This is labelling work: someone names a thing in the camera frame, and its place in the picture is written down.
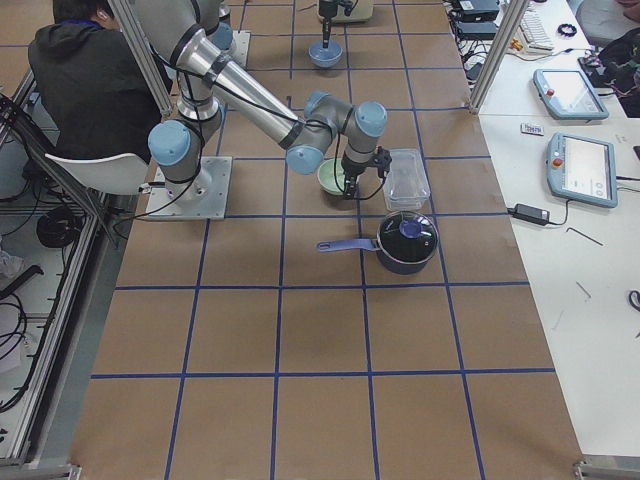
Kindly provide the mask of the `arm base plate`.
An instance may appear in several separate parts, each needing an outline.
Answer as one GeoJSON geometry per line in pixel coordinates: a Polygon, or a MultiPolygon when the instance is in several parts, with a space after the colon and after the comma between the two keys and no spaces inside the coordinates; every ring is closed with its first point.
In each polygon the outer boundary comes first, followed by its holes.
{"type": "Polygon", "coordinates": [[[245,68],[248,60],[251,34],[249,31],[229,31],[222,40],[221,50],[228,54],[239,66],[245,68]]]}
{"type": "Polygon", "coordinates": [[[145,219],[150,221],[222,220],[225,217],[233,159],[205,156],[192,184],[153,187],[145,219]]]}

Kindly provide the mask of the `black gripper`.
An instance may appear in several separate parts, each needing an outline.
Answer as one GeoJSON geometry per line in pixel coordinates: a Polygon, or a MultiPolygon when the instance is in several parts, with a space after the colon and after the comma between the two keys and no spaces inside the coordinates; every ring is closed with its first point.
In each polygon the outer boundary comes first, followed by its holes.
{"type": "Polygon", "coordinates": [[[339,9],[343,10],[345,16],[349,17],[356,6],[352,0],[319,0],[318,14],[322,21],[322,48],[329,47],[331,37],[331,19],[335,18],[339,9]]]}
{"type": "Polygon", "coordinates": [[[361,154],[348,147],[343,153],[341,165],[344,171],[344,199],[355,199],[358,192],[358,179],[367,168],[377,170],[381,180],[385,180],[390,171],[392,156],[389,150],[377,146],[373,151],[361,154]]]}

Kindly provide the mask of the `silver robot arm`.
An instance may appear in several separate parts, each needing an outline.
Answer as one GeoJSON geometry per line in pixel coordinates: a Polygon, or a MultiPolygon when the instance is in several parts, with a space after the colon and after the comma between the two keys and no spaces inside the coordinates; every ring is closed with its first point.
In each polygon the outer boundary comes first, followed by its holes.
{"type": "Polygon", "coordinates": [[[138,1],[135,11],[150,45],[179,74],[182,116],[211,119],[223,100],[285,150],[287,165],[300,174],[314,173],[331,144],[345,137],[340,190],[346,199],[355,198],[366,169],[387,177],[391,154],[378,141],[388,115],[380,103],[352,105],[315,91],[298,116],[232,59],[233,30],[220,2],[138,1]]]}
{"type": "MultiPolygon", "coordinates": [[[[317,2],[318,13],[322,19],[321,52],[327,53],[330,45],[332,21],[338,15],[339,10],[349,17],[357,6],[357,1],[347,0],[321,0],[317,2]]],[[[233,42],[233,30],[229,25],[219,21],[216,27],[205,31],[211,41],[221,50],[230,50],[233,42]]]]}

